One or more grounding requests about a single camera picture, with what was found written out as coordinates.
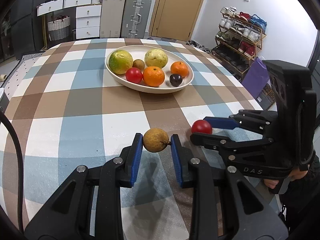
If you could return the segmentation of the person right hand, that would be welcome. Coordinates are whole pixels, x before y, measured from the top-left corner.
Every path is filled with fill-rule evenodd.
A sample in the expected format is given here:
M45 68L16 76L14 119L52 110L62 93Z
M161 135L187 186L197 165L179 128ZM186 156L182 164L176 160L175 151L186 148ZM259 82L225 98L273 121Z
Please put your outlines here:
M289 174L290 181L303 179L304 177L314 178L319 171L319 157L317 155L315 155L308 167L309 168L306 171L302 171L300 167L295 167ZM264 184L270 189L274 189L279 184L279 181L264 179Z

